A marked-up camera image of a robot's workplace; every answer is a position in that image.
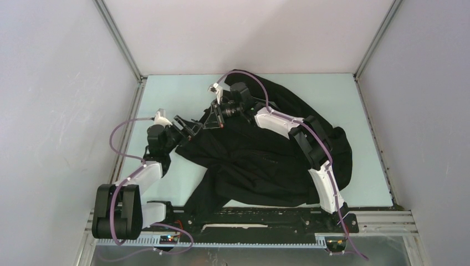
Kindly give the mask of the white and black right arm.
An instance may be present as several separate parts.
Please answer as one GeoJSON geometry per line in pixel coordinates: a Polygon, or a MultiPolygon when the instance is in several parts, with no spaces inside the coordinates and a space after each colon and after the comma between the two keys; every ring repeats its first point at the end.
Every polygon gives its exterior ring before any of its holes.
{"type": "Polygon", "coordinates": [[[277,111],[268,104],[255,100],[245,83],[236,83],[229,92],[232,100],[223,101],[223,89],[218,83],[210,85],[215,94],[204,129],[222,129],[229,118],[243,117],[261,129],[273,131],[287,138],[296,157],[308,168],[324,212],[322,223],[331,232],[345,223],[346,202],[340,194],[333,173],[332,144],[318,119],[294,117],[277,111]]]}

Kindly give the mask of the black jacket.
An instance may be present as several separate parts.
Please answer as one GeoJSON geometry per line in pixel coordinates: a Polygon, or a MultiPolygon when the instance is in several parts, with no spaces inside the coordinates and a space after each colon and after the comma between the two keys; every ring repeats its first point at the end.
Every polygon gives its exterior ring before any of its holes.
{"type": "MultiPolygon", "coordinates": [[[[234,70],[227,85],[243,82],[259,99],[273,101],[279,110],[296,117],[317,117],[332,144],[333,172],[340,189],[352,177],[353,152],[341,127],[335,127],[289,89],[254,74],[234,70]]],[[[183,209],[204,218],[229,201],[273,207],[317,204],[319,195],[311,175],[295,157],[288,139],[250,124],[243,117],[227,120],[222,129],[201,130],[176,153],[206,172],[183,209]]]]}

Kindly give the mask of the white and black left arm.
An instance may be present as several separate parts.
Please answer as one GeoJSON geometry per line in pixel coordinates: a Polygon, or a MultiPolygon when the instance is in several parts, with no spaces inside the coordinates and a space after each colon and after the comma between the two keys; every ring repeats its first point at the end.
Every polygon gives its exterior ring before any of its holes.
{"type": "Polygon", "coordinates": [[[147,129],[147,146],[140,166],[121,181],[98,187],[91,232],[97,239],[112,239],[121,245],[135,240],[143,229],[156,225],[168,231],[175,224],[170,202],[144,202],[144,193],[168,172],[170,153],[192,140],[203,128],[196,120],[184,120],[176,115],[172,121],[162,111],[151,118],[147,129]]]}

